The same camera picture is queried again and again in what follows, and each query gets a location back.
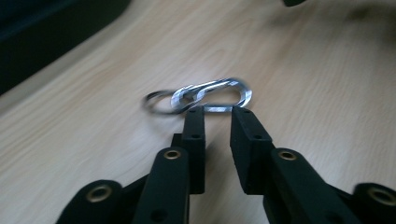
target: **silver carabiner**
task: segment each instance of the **silver carabiner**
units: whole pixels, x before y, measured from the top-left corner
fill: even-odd
[[[182,103],[183,99],[190,100],[191,107],[198,105],[198,103],[204,99],[204,97],[214,91],[219,91],[225,88],[237,88],[241,96],[239,102],[235,105],[240,107],[245,107],[251,100],[252,90],[248,85],[237,78],[230,77],[219,79],[216,81],[207,82],[196,86],[187,86],[177,90],[171,99],[171,106],[173,108],[182,108],[185,104]],[[231,112],[234,105],[214,105],[214,104],[204,104],[205,112],[223,113]]]
[[[236,88],[240,93],[240,100],[237,106],[245,107],[251,100],[252,90],[248,85],[235,77],[219,79],[215,81],[206,82],[200,85],[189,85],[182,87],[176,91],[155,91],[146,96],[144,101],[144,107],[148,109],[151,113],[155,114],[181,114],[186,110],[200,105],[200,101],[210,92],[219,91],[225,88]],[[156,97],[170,96],[171,98],[171,110],[159,110],[151,104],[150,101]],[[205,112],[231,112],[234,105],[215,105],[215,104],[204,104]]]

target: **black object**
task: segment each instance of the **black object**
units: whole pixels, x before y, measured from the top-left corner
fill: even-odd
[[[295,7],[305,2],[305,0],[283,0],[286,7]]]
[[[130,1],[0,1],[0,94],[111,23]]]
[[[270,223],[394,223],[396,192],[359,184],[352,195],[326,184],[300,153],[275,148],[255,115],[232,112],[231,148],[246,194],[264,195]],[[205,125],[201,107],[186,115],[183,133],[161,150],[148,176],[122,188],[100,180],[84,187],[58,223],[189,222],[189,194],[205,191]]]

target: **wooden surface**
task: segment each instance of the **wooden surface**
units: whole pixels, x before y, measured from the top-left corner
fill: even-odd
[[[396,189],[395,21],[393,0],[133,1],[1,96],[0,223],[54,223],[86,184],[147,174],[183,118],[151,116],[141,99],[223,77],[250,85],[276,146],[328,183]],[[230,123],[205,118],[206,193],[191,196],[191,223],[267,222],[262,197],[239,186]]]

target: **screw hole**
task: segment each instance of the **screw hole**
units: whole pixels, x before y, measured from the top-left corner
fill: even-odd
[[[108,185],[97,186],[87,194],[87,200],[90,203],[99,203],[111,195],[112,189]]]
[[[179,151],[170,150],[170,151],[165,152],[164,156],[168,160],[175,160],[175,159],[179,158],[181,156],[181,154]]]
[[[294,161],[297,159],[296,155],[288,151],[281,151],[278,153],[279,157],[286,161]]]
[[[158,210],[154,210],[151,213],[151,220],[155,221],[155,222],[163,222],[166,220],[166,217],[168,216],[168,214],[166,213],[165,210],[163,209],[158,209]]]
[[[368,190],[369,195],[376,200],[378,203],[384,205],[396,206],[396,197],[386,190],[378,188],[370,188]]]

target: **wood grain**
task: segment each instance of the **wood grain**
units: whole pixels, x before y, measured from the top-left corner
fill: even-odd
[[[0,98],[0,223],[54,223],[84,185],[145,175],[183,118],[148,93],[239,77],[277,147],[351,192],[396,189],[395,1],[134,0],[124,14]],[[231,118],[205,118],[206,193],[191,223],[266,223],[243,194]]]

